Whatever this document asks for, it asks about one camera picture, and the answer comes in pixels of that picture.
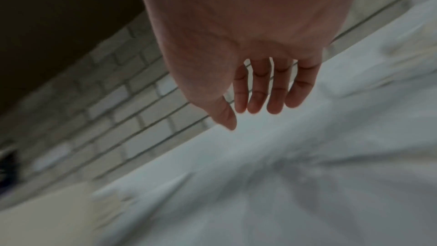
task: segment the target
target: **brick wall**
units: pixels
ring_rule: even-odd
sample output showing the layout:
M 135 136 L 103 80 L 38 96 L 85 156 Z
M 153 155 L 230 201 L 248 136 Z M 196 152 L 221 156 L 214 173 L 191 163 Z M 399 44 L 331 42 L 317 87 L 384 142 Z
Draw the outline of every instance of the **brick wall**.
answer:
M 324 59 L 420 1 L 355 0 Z M 20 185 L 0 209 L 82 180 L 101 187 L 212 126 L 168 75 L 142 13 L 0 118 L 0 140 L 17 141 L 21 160 Z

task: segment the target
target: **dark ceiling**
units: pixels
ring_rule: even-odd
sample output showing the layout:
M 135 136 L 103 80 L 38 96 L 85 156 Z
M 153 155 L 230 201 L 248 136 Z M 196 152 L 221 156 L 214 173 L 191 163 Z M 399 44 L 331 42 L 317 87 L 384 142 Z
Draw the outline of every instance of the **dark ceiling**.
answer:
M 0 112 L 143 10 L 141 0 L 0 0 Z

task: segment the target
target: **finger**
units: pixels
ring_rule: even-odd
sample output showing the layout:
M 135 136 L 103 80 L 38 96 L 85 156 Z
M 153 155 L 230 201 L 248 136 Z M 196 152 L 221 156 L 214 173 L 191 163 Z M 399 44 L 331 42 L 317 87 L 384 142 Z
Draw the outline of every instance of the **finger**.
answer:
M 317 53 L 310 59 L 299 60 L 297 63 L 297 75 L 293 86 L 285 98 L 285 104 L 289 108 L 295 108 L 302 104 L 314 87 L 317 73 L 322 64 L 322 53 Z
M 234 82 L 234 104 L 235 111 L 238 113 L 244 113 L 247 108 L 247 102 L 249 100 L 249 87 L 248 87 L 248 70 L 243 64 L 235 72 Z
M 293 60 L 273 58 L 273 62 L 273 86 L 270 100 L 267 104 L 267 111 L 271 114 L 278 114 L 284 107 L 285 97 L 288 93 Z
M 269 58 L 250 61 L 250 63 L 254 71 L 254 83 L 252 86 L 252 97 L 247 105 L 247 110 L 249 113 L 257 113 L 261 110 L 269 93 L 271 64 Z
M 235 113 L 224 97 L 209 103 L 195 105 L 206 111 L 216 123 L 225 126 L 229 130 L 237 128 Z

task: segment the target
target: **hand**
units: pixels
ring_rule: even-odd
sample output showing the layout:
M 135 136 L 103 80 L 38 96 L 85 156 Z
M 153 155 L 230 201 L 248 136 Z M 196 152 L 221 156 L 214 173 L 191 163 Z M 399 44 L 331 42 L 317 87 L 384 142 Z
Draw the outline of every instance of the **hand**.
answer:
M 235 114 L 223 95 L 233 83 L 235 111 L 299 106 L 314 86 L 322 49 L 346 18 L 352 0 L 144 0 L 164 60 L 194 105 L 233 130 Z M 269 57 L 273 58 L 272 69 Z M 253 68 L 249 100 L 248 71 Z M 290 91 L 291 68 L 298 73 Z

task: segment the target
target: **beige object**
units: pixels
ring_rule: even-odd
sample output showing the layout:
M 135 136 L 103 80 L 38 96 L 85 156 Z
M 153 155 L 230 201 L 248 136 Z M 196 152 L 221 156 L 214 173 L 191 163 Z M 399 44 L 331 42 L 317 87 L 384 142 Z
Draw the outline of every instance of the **beige object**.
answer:
M 87 183 L 0 213 L 2 246 L 92 246 L 93 205 Z

